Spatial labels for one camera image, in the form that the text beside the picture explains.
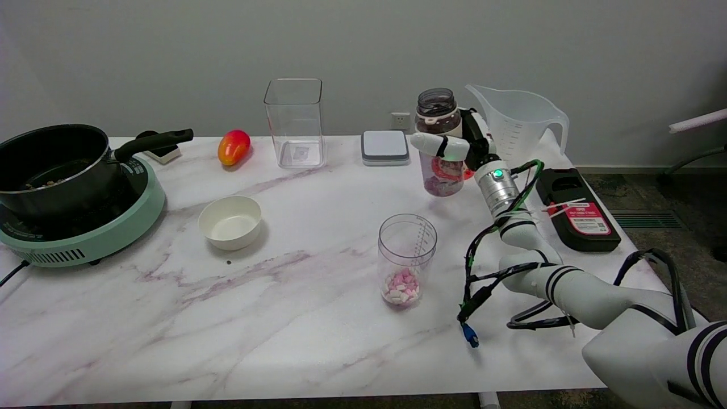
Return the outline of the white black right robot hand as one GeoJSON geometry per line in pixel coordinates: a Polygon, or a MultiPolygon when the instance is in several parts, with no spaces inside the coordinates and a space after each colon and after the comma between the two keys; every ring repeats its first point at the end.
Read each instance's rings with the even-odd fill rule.
{"type": "Polygon", "coordinates": [[[417,132],[410,137],[411,145],[421,153],[445,161],[462,161],[475,173],[491,161],[502,158],[496,152],[494,138],[483,116],[474,108],[459,110],[462,137],[417,132]]]}

